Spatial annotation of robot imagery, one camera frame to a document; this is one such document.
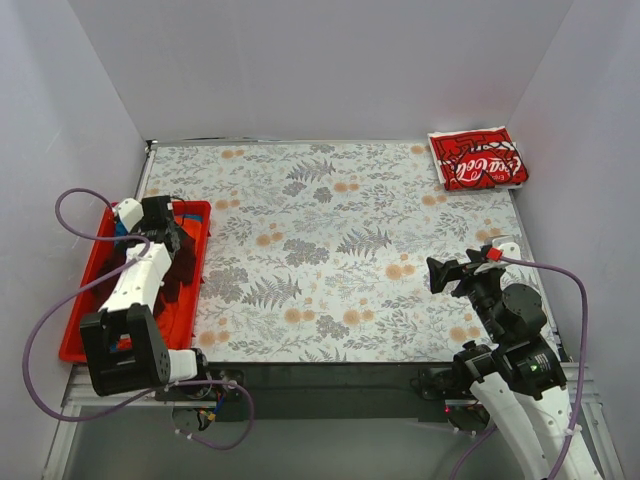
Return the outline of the dark red t shirt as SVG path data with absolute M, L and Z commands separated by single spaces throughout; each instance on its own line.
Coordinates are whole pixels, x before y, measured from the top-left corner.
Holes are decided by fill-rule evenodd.
M 182 227 L 180 235 L 179 250 L 168 250 L 141 235 L 119 242 L 116 266 L 124 269 L 105 283 L 106 297 L 97 311 L 116 314 L 140 305 L 157 316 L 167 303 L 177 302 L 181 287 L 192 283 L 196 263 L 195 240 Z

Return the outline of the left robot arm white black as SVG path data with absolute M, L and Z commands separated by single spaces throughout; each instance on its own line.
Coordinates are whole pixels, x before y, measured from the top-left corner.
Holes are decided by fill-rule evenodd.
M 203 399 L 213 386 L 204 355 L 169 348 L 156 319 L 192 283 L 194 239 L 176 220 L 169 196 L 125 199 L 114 215 L 134 238 L 116 246 L 128 267 L 97 311 L 80 322 L 92 386 L 109 396 L 178 382 L 188 398 Z

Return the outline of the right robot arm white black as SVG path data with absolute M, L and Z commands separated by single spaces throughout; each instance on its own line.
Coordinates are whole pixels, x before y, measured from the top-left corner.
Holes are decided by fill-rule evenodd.
M 452 296 L 469 300 L 491 340 L 468 342 L 454 356 L 454 389 L 484 406 L 525 478 L 600 478 L 578 423 L 585 367 L 578 367 L 571 392 L 559 356 L 542 334 L 548 319 L 541 294 L 526 284 L 501 283 L 508 266 L 534 264 L 506 236 L 466 255 L 465 263 L 426 261 L 431 293 L 454 283 Z

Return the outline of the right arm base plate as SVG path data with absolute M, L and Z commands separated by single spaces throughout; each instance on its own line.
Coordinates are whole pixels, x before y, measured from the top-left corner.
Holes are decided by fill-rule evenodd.
M 469 390 L 460 387 L 450 367 L 420 369 L 409 384 L 421 399 L 439 406 L 441 417 L 454 429 L 475 435 L 489 426 L 489 413 Z

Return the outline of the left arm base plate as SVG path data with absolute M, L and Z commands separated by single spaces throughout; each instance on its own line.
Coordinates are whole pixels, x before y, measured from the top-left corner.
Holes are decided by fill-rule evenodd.
M 214 402 L 227 395 L 233 400 L 242 396 L 237 386 L 243 386 L 245 374 L 238 369 L 209 369 L 190 380 L 178 381 L 158 391 L 154 398 L 160 402 Z

